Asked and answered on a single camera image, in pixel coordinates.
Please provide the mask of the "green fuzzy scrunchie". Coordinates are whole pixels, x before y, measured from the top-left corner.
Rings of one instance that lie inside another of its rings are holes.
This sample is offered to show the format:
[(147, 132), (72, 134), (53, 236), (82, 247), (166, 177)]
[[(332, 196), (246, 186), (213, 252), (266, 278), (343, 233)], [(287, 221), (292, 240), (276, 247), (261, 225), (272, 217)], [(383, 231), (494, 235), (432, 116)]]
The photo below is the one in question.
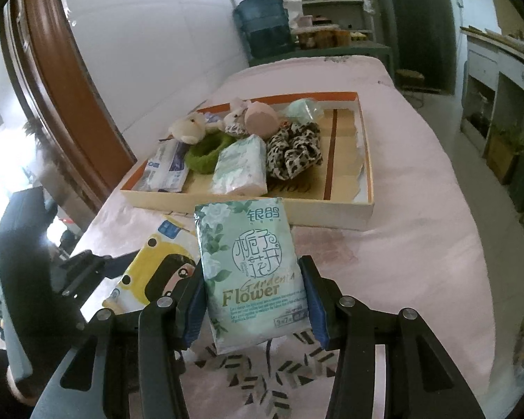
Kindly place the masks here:
[(197, 145), (188, 149), (185, 154), (185, 164), (191, 171), (199, 174), (212, 174), (216, 169), (220, 153), (235, 141), (236, 139), (226, 132), (209, 133)]

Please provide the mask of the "blue water jug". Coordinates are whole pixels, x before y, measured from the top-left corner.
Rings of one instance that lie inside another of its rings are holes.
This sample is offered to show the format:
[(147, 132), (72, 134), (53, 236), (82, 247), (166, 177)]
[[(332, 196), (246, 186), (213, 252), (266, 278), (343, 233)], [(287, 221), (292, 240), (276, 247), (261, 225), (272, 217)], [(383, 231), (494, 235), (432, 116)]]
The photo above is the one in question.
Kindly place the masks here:
[(250, 61), (294, 50), (283, 0), (243, 0), (234, 8), (233, 19)]

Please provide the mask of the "purple white tissue pack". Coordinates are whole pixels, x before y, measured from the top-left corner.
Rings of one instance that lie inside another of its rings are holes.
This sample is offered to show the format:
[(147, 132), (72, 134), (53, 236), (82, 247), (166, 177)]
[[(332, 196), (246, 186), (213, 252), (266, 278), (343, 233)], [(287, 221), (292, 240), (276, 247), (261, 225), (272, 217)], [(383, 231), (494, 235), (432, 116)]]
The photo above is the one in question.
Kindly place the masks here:
[(189, 146), (175, 139), (162, 141), (134, 185), (136, 191), (180, 193), (188, 176), (185, 154)]

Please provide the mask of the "dark refrigerator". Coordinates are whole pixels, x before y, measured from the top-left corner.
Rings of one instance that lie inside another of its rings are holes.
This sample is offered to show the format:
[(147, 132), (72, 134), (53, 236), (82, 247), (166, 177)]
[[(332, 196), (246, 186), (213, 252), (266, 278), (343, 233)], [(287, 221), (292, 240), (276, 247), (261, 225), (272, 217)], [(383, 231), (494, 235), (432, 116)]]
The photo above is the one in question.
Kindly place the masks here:
[(451, 0), (391, 0), (396, 67), (424, 77), (427, 90), (455, 87), (456, 35)]

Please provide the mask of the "orange-rimmed cardboard tray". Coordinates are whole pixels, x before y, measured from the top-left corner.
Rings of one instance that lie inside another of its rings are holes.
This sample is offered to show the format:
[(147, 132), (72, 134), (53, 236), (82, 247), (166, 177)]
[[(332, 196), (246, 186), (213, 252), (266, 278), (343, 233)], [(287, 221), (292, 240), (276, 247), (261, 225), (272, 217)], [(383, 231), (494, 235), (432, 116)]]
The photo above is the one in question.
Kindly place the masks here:
[[(323, 108), (318, 121), (323, 163), (295, 179), (268, 180), (268, 195), (283, 200), (290, 224), (364, 230), (373, 214), (373, 171), (359, 95), (356, 92), (296, 93), (261, 96), (277, 112), (295, 100), (311, 98)], [(245, 196), (215, 195), (212, 177), (189, 173), (180, 193), (136, 190), (145, 171), (141, 164), (121, 186), (133, 206), (160, 212), (191, 213), (202, 203), (246, 200)]]

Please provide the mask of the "green flower tissue pack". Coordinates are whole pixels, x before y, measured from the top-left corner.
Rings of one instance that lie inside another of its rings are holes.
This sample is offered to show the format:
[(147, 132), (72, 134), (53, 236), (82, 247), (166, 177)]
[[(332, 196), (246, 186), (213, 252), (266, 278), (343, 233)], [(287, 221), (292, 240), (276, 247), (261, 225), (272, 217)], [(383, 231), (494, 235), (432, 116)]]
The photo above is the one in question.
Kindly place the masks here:
[(201, 204), (194, 218), (220, 354), (308, 328), (304, 280), (282, 200)]

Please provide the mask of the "leopard print scrunchie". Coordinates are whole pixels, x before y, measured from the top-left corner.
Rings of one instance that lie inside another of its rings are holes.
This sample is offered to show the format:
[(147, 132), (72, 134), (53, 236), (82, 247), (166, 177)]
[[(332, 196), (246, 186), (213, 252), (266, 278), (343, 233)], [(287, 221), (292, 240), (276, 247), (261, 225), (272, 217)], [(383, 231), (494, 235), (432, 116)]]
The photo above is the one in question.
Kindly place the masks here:
[(267, 175), (281, 181), (296, 178), (322, 164), (321, 131), (316, 123), (289, 123), (266, 143)]

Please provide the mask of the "brown wooden door frame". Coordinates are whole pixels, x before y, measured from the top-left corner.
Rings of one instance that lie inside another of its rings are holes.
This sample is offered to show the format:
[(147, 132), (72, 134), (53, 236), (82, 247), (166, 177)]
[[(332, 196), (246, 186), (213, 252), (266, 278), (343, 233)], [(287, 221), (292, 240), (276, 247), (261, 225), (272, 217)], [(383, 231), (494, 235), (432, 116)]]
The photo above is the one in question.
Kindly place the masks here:
[(93, 211), (134, 165), (76, 45), (61, 0), (1, 0), (5, 69), (30, 130)]

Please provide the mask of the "plush bunny purple dress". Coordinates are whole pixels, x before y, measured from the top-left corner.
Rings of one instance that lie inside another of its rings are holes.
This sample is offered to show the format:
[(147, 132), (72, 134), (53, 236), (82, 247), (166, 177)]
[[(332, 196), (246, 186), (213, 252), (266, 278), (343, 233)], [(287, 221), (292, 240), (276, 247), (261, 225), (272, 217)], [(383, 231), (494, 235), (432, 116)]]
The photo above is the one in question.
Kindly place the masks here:
[(204, 113), (191, 112), (188, 116), (174, 122), (169, 128), (169, 135), (160, 139), (160, 142), (177, 140), (185, 145), (197, 145), (205, 139), (206, 135), (223, 131), (224, 125), (220, 118), (210, 122)]

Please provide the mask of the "pink bed sheet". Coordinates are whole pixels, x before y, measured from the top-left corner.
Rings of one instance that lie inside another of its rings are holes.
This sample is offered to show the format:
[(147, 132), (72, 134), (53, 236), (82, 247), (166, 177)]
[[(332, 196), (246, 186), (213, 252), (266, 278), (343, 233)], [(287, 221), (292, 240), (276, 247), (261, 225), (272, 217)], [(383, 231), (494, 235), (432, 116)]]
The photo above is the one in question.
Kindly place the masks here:
[[(416, 309), (474, 395), (488, 388), (495, 326), (487, 265), (471, 210), (434, 132), (382, 63), (364, 56), (294, 59), (240, 71), (199, 103), (302, 92), (355, 92), (370, 145), (375, 206), (363, 232), (296, 227), (299, 255), (380, 311)], [(193, 418), (322, 418), (337, 356), (310, 334), (220, 356), (209, 328), (184, 355)]]

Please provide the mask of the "mint item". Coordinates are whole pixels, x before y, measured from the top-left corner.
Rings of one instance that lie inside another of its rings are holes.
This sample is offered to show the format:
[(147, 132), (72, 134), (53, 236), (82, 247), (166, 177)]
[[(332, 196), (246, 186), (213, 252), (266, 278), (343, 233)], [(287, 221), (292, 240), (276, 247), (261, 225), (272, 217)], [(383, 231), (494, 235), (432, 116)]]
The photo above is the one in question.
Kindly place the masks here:
[(284, 115), (299, 124), (318, 123), (325, 116), (322, 105), (313, 98), (300, 98), (284, 109)]

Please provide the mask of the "pink egg-shaped sponge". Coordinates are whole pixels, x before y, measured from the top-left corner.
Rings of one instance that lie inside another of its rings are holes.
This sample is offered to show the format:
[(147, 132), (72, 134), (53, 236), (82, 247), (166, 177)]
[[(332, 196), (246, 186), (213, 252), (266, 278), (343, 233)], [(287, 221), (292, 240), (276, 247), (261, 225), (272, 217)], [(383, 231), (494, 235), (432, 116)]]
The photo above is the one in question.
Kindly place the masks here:
[(274, 136), (280, 128), (277, 112), (270, 105), (254, 101), (244, 114), (245, 129), (248, 134), (255, 134), (262, 139)]

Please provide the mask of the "yellow cartoon tissue pack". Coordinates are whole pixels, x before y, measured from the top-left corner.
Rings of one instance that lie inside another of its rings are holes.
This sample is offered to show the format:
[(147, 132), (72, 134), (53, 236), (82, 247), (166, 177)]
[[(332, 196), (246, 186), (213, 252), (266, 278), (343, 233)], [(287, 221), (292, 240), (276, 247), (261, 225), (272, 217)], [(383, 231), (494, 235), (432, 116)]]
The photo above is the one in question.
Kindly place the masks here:
[(190, 277), (198, 260), (195, 231), (166, 216), (125, 269), (102, 306), (115, 314), (142, 310), (170, 294), (178, 281)]

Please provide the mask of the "white kitchen counter cabinet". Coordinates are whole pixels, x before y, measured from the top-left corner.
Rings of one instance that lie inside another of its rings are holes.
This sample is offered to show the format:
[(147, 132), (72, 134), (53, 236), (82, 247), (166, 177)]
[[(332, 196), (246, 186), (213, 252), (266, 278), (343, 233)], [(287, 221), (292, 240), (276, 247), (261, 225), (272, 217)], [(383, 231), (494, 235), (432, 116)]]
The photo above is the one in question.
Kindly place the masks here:
[(524, 213), (524, 46), (489, 30), (461, 32), (467, 61), (460, 129)]

